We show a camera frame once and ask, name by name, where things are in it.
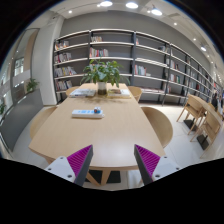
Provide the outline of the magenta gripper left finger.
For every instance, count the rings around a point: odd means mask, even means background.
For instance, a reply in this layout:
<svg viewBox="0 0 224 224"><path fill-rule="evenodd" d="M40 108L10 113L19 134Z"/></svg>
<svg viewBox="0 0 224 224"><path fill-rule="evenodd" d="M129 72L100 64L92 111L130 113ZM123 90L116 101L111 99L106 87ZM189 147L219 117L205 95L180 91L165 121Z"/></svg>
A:
<svg viewBox="0 0 224 224"><path fill-rule="evenodd" d="M92 157L93 146L89 145L68 157L59 156L46 168L46 171L78 186L82 186L85 182Z"/></svg>

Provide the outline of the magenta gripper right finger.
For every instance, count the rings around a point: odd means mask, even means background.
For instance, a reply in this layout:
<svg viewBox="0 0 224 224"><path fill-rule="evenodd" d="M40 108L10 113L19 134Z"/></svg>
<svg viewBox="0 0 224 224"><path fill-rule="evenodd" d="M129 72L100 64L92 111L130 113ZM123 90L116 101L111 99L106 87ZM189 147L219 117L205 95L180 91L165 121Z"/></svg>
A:
<svg viewBox="0 0 224 224"><path fill-rule="evenodd" d="M134 156L145 185L157 181L181 169L168 156L158 156L152 151L134 145Z"/></svg>

